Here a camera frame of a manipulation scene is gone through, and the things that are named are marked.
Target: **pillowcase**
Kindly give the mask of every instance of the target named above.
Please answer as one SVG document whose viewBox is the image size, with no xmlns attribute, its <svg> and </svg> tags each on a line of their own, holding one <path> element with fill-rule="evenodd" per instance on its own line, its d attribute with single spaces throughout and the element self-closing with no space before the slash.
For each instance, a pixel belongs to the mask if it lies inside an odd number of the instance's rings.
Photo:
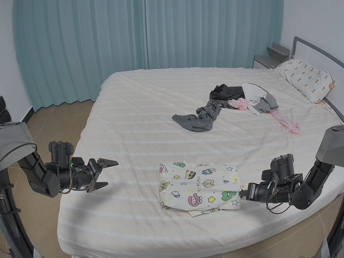
<svg viewBox="0 0 344 258">
<path fill-rule="evenodd" d="M 334 87 L 332 76 L 303 58 L 291 58 L 274 69 L 310 102 L 319 103 Z"/>
</svg>

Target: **curtain fold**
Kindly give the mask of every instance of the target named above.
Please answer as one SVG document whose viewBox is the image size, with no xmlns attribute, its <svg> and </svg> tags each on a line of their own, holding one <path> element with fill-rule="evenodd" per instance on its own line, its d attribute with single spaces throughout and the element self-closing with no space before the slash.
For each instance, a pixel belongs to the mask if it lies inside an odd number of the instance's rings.
<svg viewBox="0 0 344 258">
<path fill-rule="evenodd" d="M 149 68 L 245 67 L 279 43 L 283 0 L 145 0 Z"/>
<path fill-rule="evenodd" d="M 96 100 L 114 72 L 148 68 L 144 0 L 14 0 L 16 56 L 34 110 Z"/>
</svg>

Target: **white wall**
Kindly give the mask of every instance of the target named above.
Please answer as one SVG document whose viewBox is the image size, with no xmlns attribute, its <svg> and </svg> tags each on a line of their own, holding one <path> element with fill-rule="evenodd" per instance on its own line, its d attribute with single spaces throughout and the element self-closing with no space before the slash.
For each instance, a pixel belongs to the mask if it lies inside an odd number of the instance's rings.
<svg viewBox="0 0 344 258">
<path fill-rule="evenodd" d="M 13 0 L 0 0 L 0 96 L 13 121 L 22 121 L 31 109 L 15 57 Z"/>
<path fill-rule="evenodd" d="M 300 37 L 344 62 L 344 0 L 284 0 L 281 45 Z"/>
</svg>

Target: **nightstand drawer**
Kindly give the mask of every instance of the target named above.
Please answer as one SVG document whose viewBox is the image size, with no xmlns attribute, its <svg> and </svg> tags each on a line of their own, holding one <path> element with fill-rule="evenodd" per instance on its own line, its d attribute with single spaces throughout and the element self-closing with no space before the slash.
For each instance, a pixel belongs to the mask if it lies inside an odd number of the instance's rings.
<svg viewBox="0 0 344 258">
<path fill-rule="evenodd" d="M 258 61 L 253 60 L 253 69 L 268 69 L 263 64 L 260 64 Z"/>
</svg>

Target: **star print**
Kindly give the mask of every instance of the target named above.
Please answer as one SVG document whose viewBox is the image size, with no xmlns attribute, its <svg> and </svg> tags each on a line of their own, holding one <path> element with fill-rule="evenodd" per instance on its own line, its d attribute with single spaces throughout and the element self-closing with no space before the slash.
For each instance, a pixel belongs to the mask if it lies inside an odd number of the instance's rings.
<svg viewBox="0 0 344 258">
<path fill-rule="evenodd" d="M 210 198 L 208 198 L 208 203 L 213 203 L 215 200 L 213 196 L 210 196 Z"/>
<path fill-rule="evenodd" d="M 231 202 L 232 202 L 232 205 L 238 206 L 238 203 L 239 203 L 239 202 L 237 202 L 237 200 L 231 200 Z"/>
</svg>

